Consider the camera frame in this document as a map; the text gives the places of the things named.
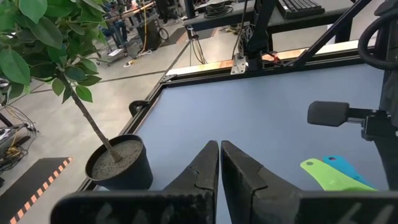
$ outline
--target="black flower pot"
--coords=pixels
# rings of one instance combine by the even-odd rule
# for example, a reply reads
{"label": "black flower pot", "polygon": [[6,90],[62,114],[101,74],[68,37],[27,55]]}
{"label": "black flower pot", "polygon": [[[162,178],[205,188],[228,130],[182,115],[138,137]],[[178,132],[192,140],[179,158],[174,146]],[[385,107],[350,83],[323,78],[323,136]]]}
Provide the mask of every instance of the black flower pot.
{"label": "black flower pot", "polygon": [[[124,167],[122,170],[119,170],[117,174],[112,175],[110,177],[104,179],[94,178],[93,168],[94,166],[99,166],[96,163],[98,162],[100,157],[102,158],[103,156],[109,156],[105,146],[102,145],[88,159],[86,164],[86,176],[89,179],[91,179],[95,184],[106,187],[107,189],[110,190],[148,189],[152,184],[153,175],[149,166],[146,148],[144,143],[142,142],[142,139],[134,134],[125,134],[111,139],[109,143],[111,143],[112,146],[117,146],[118,144],[125,144],[127,142],[131,142],[131,140],[139,141],[142,147],[140,148],[140,151],[137,152],[136,158],[134,158],[134,162],[132,164],[129,164],[128,166]],[[121,156],[122,160],[130,159],[129,157],[123,157],[123,155]]]}

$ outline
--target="keyboard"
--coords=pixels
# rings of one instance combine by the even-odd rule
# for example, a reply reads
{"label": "keyboard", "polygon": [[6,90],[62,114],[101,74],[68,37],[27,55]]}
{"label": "keyboard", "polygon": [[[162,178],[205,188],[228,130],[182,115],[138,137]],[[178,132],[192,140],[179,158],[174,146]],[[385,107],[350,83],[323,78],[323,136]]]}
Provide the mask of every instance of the keyboard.
{"label": "keyboard", "polygon": [[285,19],[296,19],[325,12],[325,9],[313,0],[278,0],[277,7]]}

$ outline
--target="potted plant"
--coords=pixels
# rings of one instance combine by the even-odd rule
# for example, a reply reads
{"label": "potted plant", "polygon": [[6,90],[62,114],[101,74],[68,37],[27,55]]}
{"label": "potted plant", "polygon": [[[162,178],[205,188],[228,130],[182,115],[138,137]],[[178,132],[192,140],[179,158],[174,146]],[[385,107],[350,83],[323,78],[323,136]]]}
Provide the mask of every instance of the potted plant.
{"label": "potted plant", "polygon": [[51,83],[62,103],[72,98],[103,143],[86,164],[86,174],[109,189],[147,189],[152,172],[142,140],[135,135],[108,140],[82,103],[88,86],[101,78],[89,58],[94,40],[104,42],[105,0],[0,0],[0,77],[9,81],[7,100],[29,92],[32,78]]}

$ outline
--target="concrete floor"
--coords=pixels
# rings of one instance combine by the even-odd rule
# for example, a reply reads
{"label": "concrete floor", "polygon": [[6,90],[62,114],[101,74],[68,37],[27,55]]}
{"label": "concrete floor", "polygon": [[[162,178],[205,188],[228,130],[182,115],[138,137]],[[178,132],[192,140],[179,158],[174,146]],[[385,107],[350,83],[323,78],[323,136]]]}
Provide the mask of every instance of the concrete floor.
{"label": "concrete floor", "polygon": [[[354,20],[351,39],[357,39],[364,28],[374,20],[373,11],[381,3],[374,0]],[[167,27],[170,35],[180,27]],[[283,51],[308,47],[326,31],[326,26],[274,34],[274,49]],[[208,62],[230,59],[236,35],[219,34],[200,41]],[[144,99],[169,68],[190,65],[190,48],[187,42],[162,47],[150,55],[139,58],[124,68],[129,61],[124,58],[110,67],[101,64],[101,82],[90,89],[94,103],[85,103],[98,126],[108,138],[119,134],[131,115],[128,105]],[[198,65],[192,57],[192,65]],[[73,157],[72,163],[61,173],[35,205],[24,215],[21,224],[46,224],[54,203],[64,195],[74,192],[85,179],[84,166],[91,153],[101,144],[91,127],[72,100],[61,104],[62,99],[50,91],[47,84],[32,83],[33,94],[20,97],[12,105],[36,122],[40,131],[29,149],[29,155],[10,171],[1,174],[6,180],[0,188],[4,193],[33,163],[43,157]]]}

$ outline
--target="metal frame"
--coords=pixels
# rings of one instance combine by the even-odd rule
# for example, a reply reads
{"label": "metal frame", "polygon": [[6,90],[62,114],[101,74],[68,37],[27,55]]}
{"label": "metal frame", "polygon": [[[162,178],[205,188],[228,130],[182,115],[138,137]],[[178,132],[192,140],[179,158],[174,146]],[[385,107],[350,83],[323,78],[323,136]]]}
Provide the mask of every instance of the metal frame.
{"label": "metal frame", "polygon": [[[194,72],[183,75],[174,75],[172,78],[163,79],[156,84],[154,89],[149,93],[145,99],[145,105],[141,106],[140,110],[131,111],[135,116],[125,125],[120,134],[134,133],[141,123],[144,121],[150,109],[155,105],[156,100],[166,88],[173,88],[178,86],[195,85],[210,82],[222,82],[226,80],[235,80],[241,78],[261,77],[267,75],[281,75],[295,71],[316,70],[331,67],[340,67],[346,65],[361,64],[363,61],[358,55],[356,49],[345,50],[341,52],[331,52],[322,55],[314,55],[311,61],[307,62],[304,66],[294,67],[268,67],[264,70],[255,72],[246,72],[244,74],[231,75],[231,68],[221,68],[208,72]],[[79,191],[94,190],[96,184],[90,179],[86,179],[78,188]]]}

